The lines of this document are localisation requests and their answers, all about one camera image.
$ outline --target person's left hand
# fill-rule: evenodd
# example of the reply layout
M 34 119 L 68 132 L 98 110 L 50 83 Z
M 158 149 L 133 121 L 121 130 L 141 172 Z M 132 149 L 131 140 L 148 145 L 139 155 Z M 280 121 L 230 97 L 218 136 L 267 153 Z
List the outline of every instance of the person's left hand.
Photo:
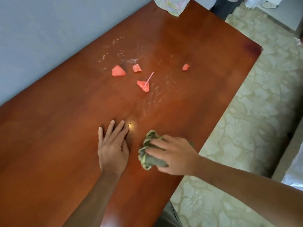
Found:
M 124 124 L 125 122 L 121 121 L 113 131 L 115 121 L 112 120 L 105 137 L 103 137 L 102 127 L 99 127 L 98 155 L 102 173 L 120 177 L 126 167 L 129 150 L 124 138 L 129 128 L 124 127 Z

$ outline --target dark trash bin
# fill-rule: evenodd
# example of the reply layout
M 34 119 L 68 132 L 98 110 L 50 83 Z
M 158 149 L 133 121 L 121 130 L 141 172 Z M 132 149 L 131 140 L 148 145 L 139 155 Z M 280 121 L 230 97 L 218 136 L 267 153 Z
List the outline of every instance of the dark trash bin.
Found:
M 227 16 L 236 8 L 239 0 L 217 0 L 212 12 L 220 19 L 226 20 Z

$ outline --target wooden table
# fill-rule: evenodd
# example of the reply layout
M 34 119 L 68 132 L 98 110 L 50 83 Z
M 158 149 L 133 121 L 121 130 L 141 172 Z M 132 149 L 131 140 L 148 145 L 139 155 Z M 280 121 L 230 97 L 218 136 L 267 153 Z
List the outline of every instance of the wooden table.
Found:
M 100 175 L 98 127 L 113 118 L 130 125 L 130 158 L 102 225 L 152 226 L 182 177 L 142 169 L 145 134 L 199 151 L 260 53 L 193 0 L 180 17 L 150 2 L 0 107 L 0 226 L 61 226 Z

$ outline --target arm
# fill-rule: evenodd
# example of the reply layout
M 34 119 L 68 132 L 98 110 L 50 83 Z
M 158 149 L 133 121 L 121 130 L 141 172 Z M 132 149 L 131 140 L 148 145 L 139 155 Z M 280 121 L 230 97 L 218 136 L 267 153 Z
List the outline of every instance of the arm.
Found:
M 101 176 L 63 227 L 100 227 L 101 225 L 106 206 L 128 160 L 128 148 L 124 140 L 128 127 L 123 129 L 124 121 L 122 121 L 112 131 L 114 124 L 115 122 L 111 121 L 104 138 L 103 130 L 99 128 L 98 155 Z
M 269 178 L 228 167 L 200 156 L 187 140 L 164 136 L 150 143 L 165 149 L 146 152 L 167 162 L 159 171 L 196 176 L 239 199 L 276 226 L 302 226 L 303 192 Z

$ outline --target watermelon slice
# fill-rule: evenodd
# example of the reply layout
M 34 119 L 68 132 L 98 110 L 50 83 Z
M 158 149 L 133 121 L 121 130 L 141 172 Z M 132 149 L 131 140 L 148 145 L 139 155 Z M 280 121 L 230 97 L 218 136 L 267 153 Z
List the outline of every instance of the watermelon slice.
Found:
M 146 81 L 140 81 L 140 80 L 137 81 L 137 84 L 143 91 L 149 92 L 149 83 L 147 82 L 147 85 L 144 87 L 145 83 L 146 83 Z
M 119 65 L 112 69 L 112 76 L 126 76 L 126 72 Z
M 139 64 L 135 64 L 135 65 L 133 66 L 133 70 L 134 70 L 134 72 L 142 72 L 142 70 L 141 70 Z
M 183 65 L 182 70 L 187 71 L 190 66 L 188 64 Z

